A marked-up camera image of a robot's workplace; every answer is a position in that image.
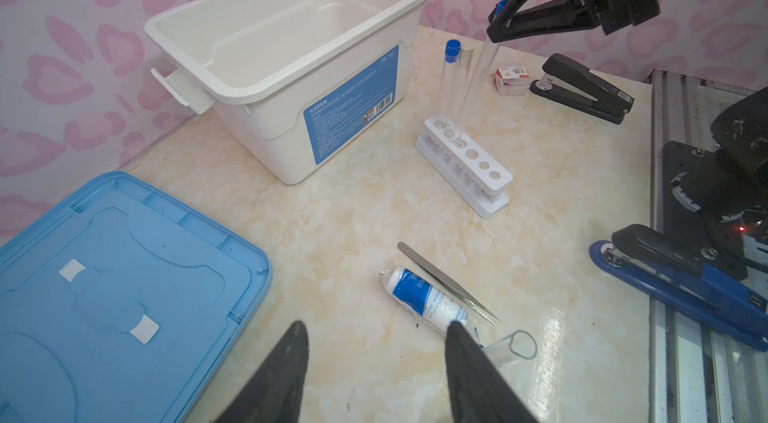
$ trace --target black stapler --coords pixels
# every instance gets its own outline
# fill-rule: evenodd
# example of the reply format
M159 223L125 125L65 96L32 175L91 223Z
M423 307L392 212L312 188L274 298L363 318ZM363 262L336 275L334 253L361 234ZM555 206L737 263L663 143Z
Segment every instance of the black stapler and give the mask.
M563 54L552 54L542 69L544 77L531 83L534 94L616 124L632 109L634 98Z

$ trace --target white plastic storage box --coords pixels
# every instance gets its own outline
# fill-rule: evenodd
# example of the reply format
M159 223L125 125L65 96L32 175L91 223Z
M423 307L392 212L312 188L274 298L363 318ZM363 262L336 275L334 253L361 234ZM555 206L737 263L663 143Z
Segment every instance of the white plastic storage box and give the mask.
M144 26L152 74L297 184L403 97L426 1L197 0Z

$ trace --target stapler handle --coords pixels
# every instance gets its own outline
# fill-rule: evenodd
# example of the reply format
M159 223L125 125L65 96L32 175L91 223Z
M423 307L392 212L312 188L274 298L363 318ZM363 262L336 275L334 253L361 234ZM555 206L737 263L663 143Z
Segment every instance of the stapler handle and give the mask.
M687 248L644 225L630 225L615 232L611 239L621 253L641 262L669 266L701 277L704 264Z

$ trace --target blue cap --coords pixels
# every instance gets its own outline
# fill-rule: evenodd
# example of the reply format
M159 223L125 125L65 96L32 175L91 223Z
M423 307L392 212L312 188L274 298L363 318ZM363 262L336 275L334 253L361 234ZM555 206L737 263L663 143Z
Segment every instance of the blue cap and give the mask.
M506 0L501 0L501 1L500 1L500 2L499 2L497 5L496 5L496 14L495 14L495 15L493 15L493 17L494 17L494 18L496 18L496 17L498 16L498 14L502 12L502 10L504 9L504 6L505 6L506 4L507 4L507 1L506 1Z
M459 40L448 40L446 43L446 62L453 63L458 60L458 54L462 50L462 43Z

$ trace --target barcode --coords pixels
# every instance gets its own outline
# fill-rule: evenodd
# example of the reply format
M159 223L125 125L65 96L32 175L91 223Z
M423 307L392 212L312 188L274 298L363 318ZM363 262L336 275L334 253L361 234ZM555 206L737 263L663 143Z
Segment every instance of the barcode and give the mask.
M388 94L386 98L381 100L379 104L377 104L375 107L371 109L368 113L365 114L365 116L362 117L362 121L364 123L368 123L369 121L373 120L373 118L381 113L384 108L387 108L387 105L389 105L392 102L392 94Z

